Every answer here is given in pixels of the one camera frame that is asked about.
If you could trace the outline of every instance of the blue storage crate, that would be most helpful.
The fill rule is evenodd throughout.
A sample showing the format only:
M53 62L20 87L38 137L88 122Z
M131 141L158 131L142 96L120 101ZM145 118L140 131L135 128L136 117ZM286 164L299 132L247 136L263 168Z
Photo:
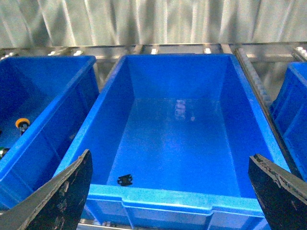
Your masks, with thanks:
M94 57L0 61L0 204L11 208L50 180L99 92ZM31 126L20 136L15 121Z
M123 57L56 174L85 149L86 214L132 227L269 229L249 157L289 170L233 55ZM119 186L126 174L132 185Z
M298 170L307 181L307 63L289 64L270 111Z

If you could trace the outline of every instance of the bin bottom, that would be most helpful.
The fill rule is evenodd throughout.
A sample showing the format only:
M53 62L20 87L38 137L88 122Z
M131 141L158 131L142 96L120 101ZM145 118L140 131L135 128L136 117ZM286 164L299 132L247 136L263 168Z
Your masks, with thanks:
M238 196L218 101L135 99L107 185Z
M53 99L54 97L44 95L28 98L12 114L1 119L0 129L2 133L0 134L0 146L11 148L20 138L20 131L15 126L17 119L25 117L32 124Z

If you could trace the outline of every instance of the orange object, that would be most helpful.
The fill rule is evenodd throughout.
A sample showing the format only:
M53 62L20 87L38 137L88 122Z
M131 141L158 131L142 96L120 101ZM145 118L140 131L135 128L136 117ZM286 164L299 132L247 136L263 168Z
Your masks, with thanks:
M19 128L19 125L22 122L26 122L28 125L30 125L30 121L27 118L19 118L15 123L16 127Z

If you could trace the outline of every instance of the metal frame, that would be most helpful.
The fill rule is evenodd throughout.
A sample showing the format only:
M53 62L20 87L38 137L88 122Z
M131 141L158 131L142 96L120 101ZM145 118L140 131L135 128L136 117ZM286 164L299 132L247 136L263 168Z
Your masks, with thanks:
M170 54L170 53L195 53L195 54L235 54L240 65L251 85L253 91L262 107L262 110L271 126L275 138L283 152L283 155L290 165L291 171L299 176L298 170L295 167L293 159L287 151L285 144L279 135L278 131L267 109L267 105L261 96L257 86L252 80L252 74L248 68L248 63L238 52L238 49L243 49L248 61L251 62L255 69L258 63L268 63L270 65L278 63L288 63L292 61L307 61L307 42L288 42L288 43L246 43L246 44L218 44L218 43L204 43L204 44L151 44L151 45L129 45L129 46L74 46L74 47L33 47L33 48L4 48L0 49L0 59L5 59L11 56L78 56L78 55L93 55L96 57L96 78L99 89L101 90L106 82L109 72L114 68L115 63L119 61L120 57L126 54ZM264 76L268 69L261 69L258 71L260 79L274 78L281 71L280 69L273 71L270 76ZM272 88L280 89L281 85L274 85L274 82L268 81L266 90L270 91ZM80 221L79 230L126 230L129 226L112 225L104 223L97 225L92 220Z

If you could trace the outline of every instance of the metal wall panel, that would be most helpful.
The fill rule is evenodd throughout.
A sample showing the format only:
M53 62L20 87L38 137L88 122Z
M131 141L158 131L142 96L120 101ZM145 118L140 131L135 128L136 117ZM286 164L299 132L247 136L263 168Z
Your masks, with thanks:
M306 0L1 0L0 47L307 40Z

